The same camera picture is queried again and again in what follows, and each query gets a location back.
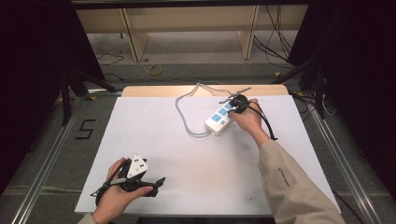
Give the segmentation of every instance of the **desk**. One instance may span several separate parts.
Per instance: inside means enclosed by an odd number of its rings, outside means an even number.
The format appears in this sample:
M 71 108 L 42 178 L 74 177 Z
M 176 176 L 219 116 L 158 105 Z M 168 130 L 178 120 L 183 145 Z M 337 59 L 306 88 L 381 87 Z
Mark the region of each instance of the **desk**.
M 239 91 L 245 87 L 215 88 Z M 279 144 L 287 148 L 336 204 L 286 88 L 282 85 L 251 87 L 252 90 L 246 91 L 246 95 L 257 94 L 254 97 L 265 105 L 266 117 L 279 138 Z M 103 183 L 107 167 L 112 162 L 122 156 L 129 156 L 126 155 L 128 153 L 139 153 L 148 159 L 150 167 L 143 180 L 153 182 L 163 176 L 166 180 L 155 198 L 140 198 L 131 203 L 125 213 L 140 217 L 272 215 L 257 168 L 257 146 L 247 133 L 236 123 L 231 123 L 219 136 L 205 138 L 194 138 L 184 130 L 174 105 L 175 96 L 192 89 L 193 86 L 125 89 L 106 127 L 76 212 L 92 212 L 95 209 L 94 198 L 90 194 Z M 185 97 L 179 102 L 192 130 L 200 132 L 205 119 L 219 109 L 219 101 L 225 97 L 223 93 L 222 96 L 213 96 L 215 93 L 200 89 L 197 92 L 199 96 Z

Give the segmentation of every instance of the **sleeve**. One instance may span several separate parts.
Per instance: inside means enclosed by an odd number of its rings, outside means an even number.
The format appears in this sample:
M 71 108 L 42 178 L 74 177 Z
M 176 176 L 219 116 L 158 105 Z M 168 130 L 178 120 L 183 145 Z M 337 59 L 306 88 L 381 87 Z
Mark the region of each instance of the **sleeve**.
M 345 223 L 333 202 L 278 143 L 260 146 L 259 169 L 277 224 Z
M 91 213 L 87 213 L 78 224 L 95 224 L 95 221 L 93 220 Z

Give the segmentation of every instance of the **table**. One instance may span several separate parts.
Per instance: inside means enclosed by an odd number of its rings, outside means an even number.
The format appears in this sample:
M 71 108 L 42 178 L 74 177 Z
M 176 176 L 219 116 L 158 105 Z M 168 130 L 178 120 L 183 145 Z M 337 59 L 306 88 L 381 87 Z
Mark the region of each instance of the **table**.
M 233 92 L 247 86 L 213 87 Z M 265 105 L 266 117 L 279 138 L 279 144 L 287 148 L 308 176 L 336 204 L 286 88 L 282 85 L 253 85 L 251 88 L 245 94 L 259 98 Z M 103 183 L 106 169 L 114 160 L 128 153 L 139 153 L 148 159 L 150 167 L 143 180 L 155 182 L 164 176 L 166 180 L 155 198 L 134 201 L 125 210 L 127 214 L 140 217 L 272 215 L 257 168 L 257 146 L 247 133 L 236 123 L 219 136 L 194 138 L 185 132 L 174 101 L 176 96 L 192 89 L 193 86 L 125 89 L 114 107 L 76 212 L 94 210 L 94 198 L 89 195 Z M 209 116 L 206 112 L 213 113 L 219 108 L 219 101 L 224 100 L 224 93 L 213 96 L 214 93 L 217 92 L 200 89 L 194 97 L 180 101 L 179 106 L 193 130 L 202 126 L 201 121 Z M 297 141 L 293 139 L 295 133 L 299 133 Z

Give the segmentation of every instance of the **gray carpet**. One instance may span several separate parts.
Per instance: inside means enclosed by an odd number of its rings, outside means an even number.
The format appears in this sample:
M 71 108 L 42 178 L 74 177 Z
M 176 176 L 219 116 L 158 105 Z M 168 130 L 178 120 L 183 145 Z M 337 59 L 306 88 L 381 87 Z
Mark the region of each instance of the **gray carpet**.
M 182 82 L 152 80 L 145 74 L 144 69 L 140 65 L 102 66 L 102 69 L 104 73 L 112 73 L 124 78 L 121 81 L 114 76 L 106 76 L 108 83 L 119 88 L 130 85 L 193 85 L 196 83 L 196 80 Z M 277 71 L 285 74 L 288 70 L 279 69 L 269 64 L 165 64 L 163 65 L 161 78 L 216 80 L 223 84 L 267 84 L 274 80 L 274 73 Z M 294 78 L 286 83 L 290 90 L 297 89 L 297 80 L 297 78 Z M 87 83 L 87 86 L 97 89 L 97 86 L 91 83 Z M 82 215 L 74 213 L 74 207 L 91 169 L 116 100 L 116 96 L 101 95 L 93 101 L 87 100 L 84 102 L 32 214 L 29 216 L 28 223 L 77 223 L 81 219 Z M 304 110 L 304 105 L 301 102 L 296 101 L 296 104 L 300 111 Z M 26 155 L 8 189 L 1 196 L 0 211 L 2 212 L 0 213 L 0 223 L 10 223 L 22 200 L 23 193 L 33 183 L 38 169 L 60 131 L 63 118 L 62 112 L 62 103 L 56 102 L 40 137 L 35 141 L 33 151 Z M 304 120 L 305 128 L 330 186 L 339 192 L 363 218 L 312 115 L 308 115 L 308 113 L 309 111 L 303 113 L 301 117 L 302 119 L 306 118 Z M 92 128 L 93 132 L 89 139 L 78 140 L 76 139 L 77 137 L 88 135 L 79 131 L 84 119 L 94 119 L 94 121 L 86 122 L 84 125 L 86 128 Z M 388 195 L 384 186 L 381 185 L 367 160 L 359 153 L 359 148 L 351 137 L 351 133 L 345 125 L 342 116 L 326 116 L 326 121 L 347 155 L 348 161 L 354 167 L 354 171 L 360 178 L 361 183 L 373 200 L 380 216 L 386 221 L 385 223 L 396 223 L 395 202 Z M 347 207 L 340 201 L 338 202 L 343 210 L 342 216 L 346 223 L 358 223 Z M 136 223 L 136 219 L 137 217 L 124 215 L 114 221 L 119 224 Z M 162 220 L 163 223 L 171 221 L 174 220 Z M 216 220 L 212 219 L 211 221 L 212 223 L 217 223 Z

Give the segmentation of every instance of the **power strip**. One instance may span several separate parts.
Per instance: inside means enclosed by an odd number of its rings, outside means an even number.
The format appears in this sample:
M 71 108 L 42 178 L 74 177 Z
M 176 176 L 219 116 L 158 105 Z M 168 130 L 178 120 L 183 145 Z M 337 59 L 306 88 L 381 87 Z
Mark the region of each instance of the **power strip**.
M 205 121 L 205 126 L 212 135 L 219 135 L 219 133 L 224 130 L 230 123 L 233 122 L 233 119 L 228 115 L 228 111 L 232 110 L 233 107 L 230 103 L 222 106 L 219 110 L 217 110 L 209 119 Z

